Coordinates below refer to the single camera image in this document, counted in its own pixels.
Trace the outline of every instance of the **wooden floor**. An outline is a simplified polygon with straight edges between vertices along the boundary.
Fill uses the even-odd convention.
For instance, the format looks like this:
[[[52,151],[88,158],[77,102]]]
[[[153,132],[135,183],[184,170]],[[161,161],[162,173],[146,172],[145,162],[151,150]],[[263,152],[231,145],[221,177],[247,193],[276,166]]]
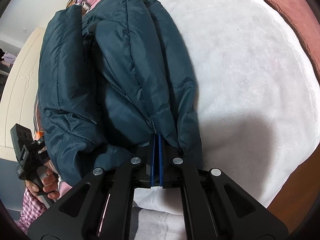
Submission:
[[[303,220],[320,192],[320,146],[290,175],[268,210],[291,233]]]

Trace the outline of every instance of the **round metal bolt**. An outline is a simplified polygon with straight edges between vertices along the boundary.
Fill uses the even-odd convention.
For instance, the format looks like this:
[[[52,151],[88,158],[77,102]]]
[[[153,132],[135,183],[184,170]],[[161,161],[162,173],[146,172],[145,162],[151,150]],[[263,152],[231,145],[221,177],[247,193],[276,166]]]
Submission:
[[[131,163],[132,163],[132,164],[138,164],[138,163],[140,163],[140,162],[141,162],[141,160],[140,160],[140,158],[138,158],[138,157],[134,157],[134,158],[131,159]]]
[[[100,174],[102,174],[103,173],[103,169],[102,168],[95,168],[94,170],[93,170],[93,174],[94,175],[100,175]]]
[[[183,163],[183,160],[181,158],[174,158],[173,163],[174,164],[181,164],[181,163]]]
[[[211,174],[213,176],[220,176],[221,175],[221,171],[219,169],[212,169],[211,170]]]

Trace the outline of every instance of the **pink checkered shirt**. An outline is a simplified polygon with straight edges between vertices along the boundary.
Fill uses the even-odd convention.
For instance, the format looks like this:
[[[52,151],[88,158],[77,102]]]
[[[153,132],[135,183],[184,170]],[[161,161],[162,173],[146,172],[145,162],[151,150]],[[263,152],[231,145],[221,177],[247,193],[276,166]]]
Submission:
[[[26,234],[30,224],[35,221],[47,208],[35,196],[33,196],[26,187],[23,196],[22,212],[19,221],[16,221],[18,227]]]

